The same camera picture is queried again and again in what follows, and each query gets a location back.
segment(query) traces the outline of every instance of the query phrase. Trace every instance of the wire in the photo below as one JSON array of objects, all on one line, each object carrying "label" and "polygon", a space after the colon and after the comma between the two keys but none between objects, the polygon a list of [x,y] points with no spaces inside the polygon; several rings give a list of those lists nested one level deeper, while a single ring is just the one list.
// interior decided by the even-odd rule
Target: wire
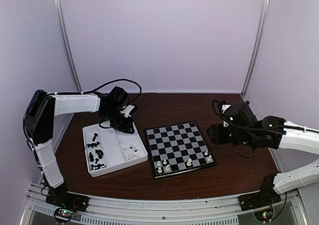
[{"label": "wire", "polygon": [[286,205],[286,203],[287,203],[287,192],[285,192],[285,194],[286,194],[286,197],[285,197],[285,202],[284,202],[283,207],[281,208],[281,210],[280,210],[280,212],[277,214],[277,216],[275,216],[273,219],[271,219],[271,221],[277,219],[277,218],[280,216],[280,214],[283,212],[283,210],[284,210],[284,208],[285,208],[285,205]]},{"label": "wire", "polygon": [[103,120],[101,120],[101,122],[99,123],[99,127],[102,128],[102,129],[110,129],[112,127],[108,126],[108,127],[105,127],[105,126],[102,126],[102,123],[103,122],[106,122],[106,118],[104,118]]},{"label": "wire", "polygon": [[234,146],[234,150],[235,150],[236,154],[238,154],[239,156],[241,156],[241,157],[243,157],[243,158],[246,158],[246,159],[252,159],[252,158],[254,158],[255,155],[256,155],[256,152],[255,152],[255,151],[253,151],[253,155],[252,155],[252,156],[243,155],[243,154],[241,154],[241,153],[238,152],[238,150],[236,149],[235,146]]}]

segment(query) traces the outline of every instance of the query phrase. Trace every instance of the white chess piece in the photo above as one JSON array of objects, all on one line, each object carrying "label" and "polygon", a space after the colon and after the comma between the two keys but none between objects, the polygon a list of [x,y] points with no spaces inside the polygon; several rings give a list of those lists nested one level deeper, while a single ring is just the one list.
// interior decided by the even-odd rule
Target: white chess piece
[{"label": "white chess piece", "polygon": [[191,159],[188,159],[188,162],[186,163],[187,166],[191,166]]}]

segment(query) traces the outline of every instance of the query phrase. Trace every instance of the light purple wall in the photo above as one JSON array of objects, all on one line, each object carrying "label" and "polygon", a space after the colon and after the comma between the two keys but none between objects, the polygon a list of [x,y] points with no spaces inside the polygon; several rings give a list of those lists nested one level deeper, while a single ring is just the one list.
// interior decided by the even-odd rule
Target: light purple wall
[{"label": "light purple wall", "polygon": [[[37,89],[74,91],[53,0],[0,0],[0,224],[17,223],[40,173],[22,117]],[[55,135],[69,116],[57,118]]]},{"label": "light purple wall", "polygon": [[[262,0],[62,0],[81,85],[240,92]],[[136,91],[134,86],[126,86]]]},{"label": "light purple wall", "polygon": [[[319,0],[271,0],[248,99],[257,115],[284,117],[319,128]],[[318,158],[276,151],[283,171]],[[311,224],[318,225],[319,184],[300,189]]]}]

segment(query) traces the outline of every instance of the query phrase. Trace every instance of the wooden table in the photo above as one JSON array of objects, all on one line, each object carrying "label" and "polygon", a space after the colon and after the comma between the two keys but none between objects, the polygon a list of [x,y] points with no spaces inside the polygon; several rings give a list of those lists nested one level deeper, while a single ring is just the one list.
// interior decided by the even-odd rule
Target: wooden table
[{"label": "wooden table", "polygon": [[[57,161],[69,191],[111,198],[175,200],[211,198],[259,190],[264,176],[277,173],[268,149],[258,149],[253,159],[236,154],[231,144],[211,144],[206,130],[221,120],[211,109],[211,100],[242,103],[236,94],[142,94],[133,115],[144,142],[144,129],[195,120],[217,166],[154,180],[149,161],[92,178],[86,167],[82,128],[98,123],[96,113],[75,114],[57,150]],[[248,147],[238,148],[251,154]]]}]

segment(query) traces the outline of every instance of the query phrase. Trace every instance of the gray square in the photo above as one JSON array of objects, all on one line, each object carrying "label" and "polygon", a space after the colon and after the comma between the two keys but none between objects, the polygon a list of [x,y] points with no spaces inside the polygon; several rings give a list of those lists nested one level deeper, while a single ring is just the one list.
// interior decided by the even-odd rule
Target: gray square
[{"label": "gray square", "polygon": [[178,169],[179,169],[179,170],[186,169],[185,163],[180,163],[180,164],[178,164]]},{"label": "gray square", "polygon": [[154,167],[155,167],[156,169],[163,166],[162,163],[160,163],[160,166],[158,166],[157,163],[158,163],[157,161],[154,161]]},{"label": "gray square", "polygon": [[184,156],[184,157],[183,157],[184,162],[186,163],[186,162],[188,161],[188,159],[189,159],[189,158],[190,158],[190,157],[189,157],[189,155]]},{"label": "gray square", "polygon": [[177,143],[176,140],[171,141],[170,144],[171,144],[171,146],[176,146],[176,145],[178,145],[178,143]]},{"label": "gray square", "polygon": [[177,140],[177,139],[182,139],[182,137],[181,137],[180,134],[175,135],[175,138],[176,138],[176,140]]},{"label": "gray square", "polygon": [[174,156],[175,156],[175,158],[181,157],[181,152],[180,151],[174,152]]},{"label": "gray square", "polygon": [[150,144],[156,144],[156,140],[155,140],[155,139],[150,139],[150,140],[149,140],[149,143],[150,143]]},{"label": "gray square", "polygon": [[158,144],[158,149],[164,149],[164,148],[165,148],[165,146],[164,146],[163,143],[159,143],[159,144]]},{"label": "gray square", "polygon": [[168,162],[169,162],[170,165],[177,163],[175,158],[173,158],[173,159],[168,159]]},{"label": "gray square", "polygon": [[204,158],[203,153],[198,153],[198,154],[196,154],[196,156],[197,156],[198,159]]},{"label": "gray square", "polygon": [[167,154],[161,154],[160,159],[161,159],[161,161],[168,159]]},{"label": "gray square", "polygon": [[178,147],[179,147],[179,150],[186,150],[186,146],[184,144],[181,144]]},{"label": "gray square", "polygon": [[158,150],[152,150],[152,156],[160,155]]},{"label": "gray square", "polygon": [[172,147],[165,148],[165,151],[166,151],[166,153],[172,153],[173,148]]},{"label": "gray square", "polygon": [[193,165],[194,167],[200,165],[198,159],[194,159],[191,163],[192,163],[192,165]]},{"label": "gray square", "polygon": [[183,139],[183,141],[184,141],[185,144],[190,143],[189,138]]},{"label": "gray square", "polygon": [[191,143],[191,146],[193,148],[197,148],[197,147],[199,147],[199,144],[197,142],[193,142],[193,143]]},{"label": "gray square", "polygon": [[146,133],[147,133],[147,134],[154,134],[154,131],[153,131],[153,129],[148,129],[148,130],[146,131]]},{"label": "gray square", "polygon": [[169,142],[169,138],[168,137],[163,137],[163,142]]},{"label": "gray square", "polygon": [[194,154],[195,153],[193,148],[192,149],[188,149],[187,152],[188,152],[188,154]]},{"label": "gray square", "polygon": [[203,141],[203,137],[201,137],[200,135],[199,135],[199,136],[196,136],[195,139],[196,139],[197,141]]}]

